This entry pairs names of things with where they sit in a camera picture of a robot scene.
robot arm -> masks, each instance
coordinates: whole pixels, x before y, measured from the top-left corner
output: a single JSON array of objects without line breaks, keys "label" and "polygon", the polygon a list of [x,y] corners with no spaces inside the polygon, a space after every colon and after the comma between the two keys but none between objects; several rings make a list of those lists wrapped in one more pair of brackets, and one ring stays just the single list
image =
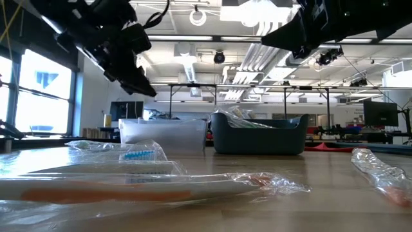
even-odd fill
[{"label": "robot arm", "polygon": [[56,41],[66,51],[77,48],[103,69],[109,81],[118,81],[128,93],[154,97],[155,90],[136,55],[151,48],[145,29],[158,25],[169,9],[153,14],[145,25],[137,23],[129,0],[30,0],[56,31]]}]

camera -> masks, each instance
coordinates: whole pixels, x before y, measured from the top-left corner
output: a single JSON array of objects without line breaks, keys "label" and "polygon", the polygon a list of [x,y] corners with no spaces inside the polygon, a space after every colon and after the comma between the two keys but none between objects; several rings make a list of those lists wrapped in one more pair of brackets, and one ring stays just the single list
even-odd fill
[{"label": "camera", "polygon": [[223,52],[222,51],[217,51],[216,55],[214,55],[213,61],[216,64],[224,63],[225,62],[225,55],[223,54]]}]

wooden table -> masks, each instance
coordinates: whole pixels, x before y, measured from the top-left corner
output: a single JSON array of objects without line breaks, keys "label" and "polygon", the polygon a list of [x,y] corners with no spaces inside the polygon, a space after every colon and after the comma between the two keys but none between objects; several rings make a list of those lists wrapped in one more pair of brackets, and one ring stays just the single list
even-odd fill
[{"label": "wooden table", "polygon": [[[64,165],[67,148],[22,151],[7,171],[34,171]],[[412,173],[412,159],[376,154]],[[194,175],[224,172],[279,173],[306,184],[311,193],[232,197],[145,214],[126,214],[31,231],[412,231],[412,210],[400,208],[368,183],[350,162],[350,153],[304,152],[300,156],[167,154]],[[5,161],[0,155],[0,162]]]}]

monitor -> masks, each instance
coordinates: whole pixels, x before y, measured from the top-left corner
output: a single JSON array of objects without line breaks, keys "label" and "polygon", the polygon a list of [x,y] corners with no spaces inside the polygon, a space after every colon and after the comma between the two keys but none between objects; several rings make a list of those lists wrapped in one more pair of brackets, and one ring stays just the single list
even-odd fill
[{"label": "monitor", "polygon": [[111,120],[118,121],[119,119],[138,119],[143,117],[143,107],[144,104],[141,101],[111,102]]},{"label": "monitor", "polygon": [[363,102],[365,125],[398,126],[398,106],[395,103]]}]

